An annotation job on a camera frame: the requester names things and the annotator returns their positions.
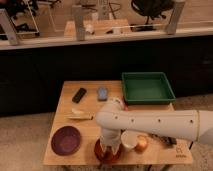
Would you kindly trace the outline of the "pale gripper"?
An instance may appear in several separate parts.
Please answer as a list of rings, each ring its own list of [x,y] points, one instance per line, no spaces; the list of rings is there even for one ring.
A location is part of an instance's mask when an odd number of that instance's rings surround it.
[[[100,143],[101,148],[101,158],[103,160],[114,160],[116,155],[119,153],[119,146],[118,145],[104,145]]]

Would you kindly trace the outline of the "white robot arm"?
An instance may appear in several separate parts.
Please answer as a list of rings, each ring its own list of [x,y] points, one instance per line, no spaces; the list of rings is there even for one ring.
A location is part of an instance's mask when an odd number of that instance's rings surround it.
[[[101,127],[99,140],[104,153],[119,151],[122,130],[213,145],[213,111],[125,111],[118,98],[111,98],[96,113],[95,120]]]

